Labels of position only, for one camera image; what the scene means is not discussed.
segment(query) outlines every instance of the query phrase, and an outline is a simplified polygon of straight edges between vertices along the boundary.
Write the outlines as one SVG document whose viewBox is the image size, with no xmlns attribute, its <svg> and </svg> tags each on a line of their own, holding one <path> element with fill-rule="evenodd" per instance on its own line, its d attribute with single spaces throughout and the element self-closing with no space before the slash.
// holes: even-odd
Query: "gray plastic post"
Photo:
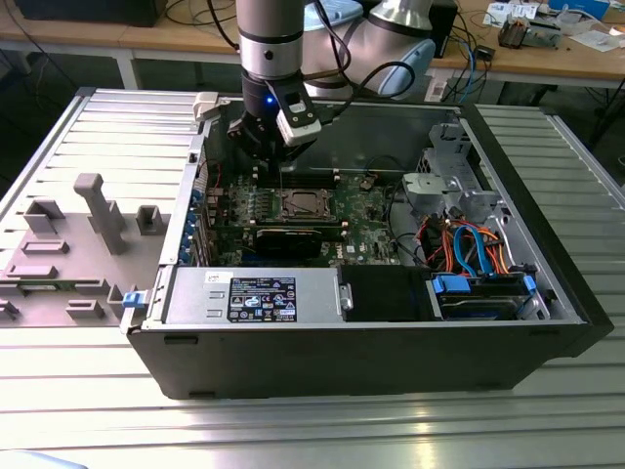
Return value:
<svg viewBox="0 0 625 469">
<path fill-rule="evenodd" d="M 98 226 L 108 252 L 113 255 L 121 254 L 126 243 L 119 233 L 118 225 L 110 215 L 108 204 L 102 194 L 104 180 L 98 173 L 81 173 L 74 183 L 74 191 L 84 197 L 94 223 Z"/>
</svg>

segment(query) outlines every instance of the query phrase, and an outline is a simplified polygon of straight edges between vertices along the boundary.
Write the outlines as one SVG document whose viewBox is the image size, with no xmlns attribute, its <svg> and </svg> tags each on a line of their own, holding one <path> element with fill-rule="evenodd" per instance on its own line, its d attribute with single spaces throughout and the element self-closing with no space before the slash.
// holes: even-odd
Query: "floor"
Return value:
<svg viewBox="0 0 625 469">
<path fill-rule="evenodd" d="M 111 59 L 76 56 L 53 56 L 80 86 L 121 88 L 117 66 Z M 27 76 L 9 71 L 0 57 L 0 194 L 37 149 L 54 125 L 74 90 L 45 57 L 30 54 L 32 71 Z M 215 90 L 237 92 L 237 65 L 192 64 L 163 61 L 140 61 L 140 74 L 146 89 Z M 533 85 L 511 84 L 501 96 L 501 103 L 522 105 L 535 90 Z M 594 125 L 594 112 L 599 105 L 583 88 L 560 87 L 543 98 L 542 106 L 550 107 L 584 141 Z M 625 154 L 625 134 L 616 123 L 595 151 L 597 159 L 619 184 L 625 182 L 617 158 Z"/>
</svg>

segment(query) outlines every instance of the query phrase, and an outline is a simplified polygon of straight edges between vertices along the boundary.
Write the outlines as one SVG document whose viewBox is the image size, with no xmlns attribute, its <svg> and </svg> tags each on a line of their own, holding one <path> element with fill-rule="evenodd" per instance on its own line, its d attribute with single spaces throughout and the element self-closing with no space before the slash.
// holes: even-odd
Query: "wire bundle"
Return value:
<svg viewBox="0 0 625 469">
<path fill-rule="evenodd" d="M 486 87 L 486 81 L 488 80 L 488 72 L 490 72 L 491 63 L 487 61 L 483 61 L 484 72 L 482 75 L 475 78 L 476 70 L 478 67 L 478 61 L 477 61 L 477 58 L 475 57 L 474 50 L 478 46 L 478 40 L 475 37 L 475 35 L 471 31 L 469 31 L 467 27 L 467 22 L 464 20 L 461 14 L 460 6 L 458 7 L 458 13 L 456 14 L 456 17 L 460 20 L 460 22 L 462 23 L 462 26 L 456 26 L 456 25 L 452 26 L 452 33 L 449 36 L 449 38 L 452 41 L 458 42 L 463 47 L 464 51 L 463 49 L 461 49 L 461 53 L 464 56 L 464 58 L 467 60 L 467 64 L 465 65 L 464 69 L 460 72 L 460 76 L 456 79 L 456 82 L 452 86 L 449 87 L 449 91 L 442 98 L 442 100 L 443 101 L 448 100 L 449 97 L 453 94 L 453 99 L 455 101 L 458 94 L 463 93 L 461 99 L 459 100 L 459 103 L 464 103 L 469 95 L 472 95 L 474 93 L 479 93 L 478 94 L 478 101 L 479 101 L 479 99 L 481 98 L 481 94 L 484 88 Z M 465 73 L 467 72 L 467 70 L 469 71 L 469 80 L 467 84 L 461 87 L 460 82 L 464 79 Z"/>
<path fill-rule="evenodd" d="M 429 217 L 416 235 L 422 245 L 426 231 L 428 235 L 432 231 L 440 233 L 440 247 L 425 262 L 434 271 L 477 277 L 478 273 L 471 266 L 472 258 L 477 255 L 479 268 L 484 275 L 510 273 L 505 261 L 504 240 L 491 230 L 463 220 L 452 220 L 447 223 L 442 219 Z M 466 256 L 462 254 L 463 239 L 473 242 Z"/>
</svg>

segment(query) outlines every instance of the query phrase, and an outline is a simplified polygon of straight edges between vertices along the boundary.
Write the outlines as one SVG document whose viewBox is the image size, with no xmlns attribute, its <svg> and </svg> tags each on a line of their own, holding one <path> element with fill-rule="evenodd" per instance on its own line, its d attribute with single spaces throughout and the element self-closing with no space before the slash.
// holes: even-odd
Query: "electronic device on desk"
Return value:
<svg viewBox="0 0 625 469">
<path fill-rule="evenodd" d="M 119 22 L 152 27 L 168 0 L 15 0 L 27 20 Z"/>
<path fill-rule="evenodd" d="M 557 47 L 562 37 L 560 28 L 550 22 L 508 15 L 498 39 L 501 47 L 518 49 L 521 46 Z"/>
</svg>

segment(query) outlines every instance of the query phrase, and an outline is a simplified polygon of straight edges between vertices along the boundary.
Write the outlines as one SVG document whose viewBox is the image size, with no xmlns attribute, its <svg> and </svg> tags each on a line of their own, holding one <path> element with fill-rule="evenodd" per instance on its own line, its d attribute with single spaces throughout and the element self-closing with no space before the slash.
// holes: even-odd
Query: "blue plastic tab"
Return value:
<svg viewBox="0 0 625 469">
<path fill-rule="evenodd" d="M 124 293 L 121 304 L 124 308 L 145 308 L 147 306 L 147 290 Z"/>
<path fill-rule="evenodd" d="M 440 281 L 440 277 L 437 277 L 434 280 L 432 280 L 432 285 L 434 287 L 434 293 L 435 294 L 439 294 L 439 293 L 442 293 L 443 291 L 445 291 L 445 287 L 442 284 L 442 281 Z"/>
<path fill-rule="evenodd" d="M 527 287 L 527 290 L 529 290 L 530 293 L 533 293 L 536 291 L 536 282 L 534 281 L 532 277 L 525 276 L 523 277 L 523 281 L 525 282 L 525 286 Z"/>
<path fill-rule="evenodd" d="M 435 278 L 435 281 L 436 280 L 442 284 L 442 291 L 446 291 L 447 293 L 471 293 L 471 285 L 466 277 L 438 276 Z"/>
</svg>

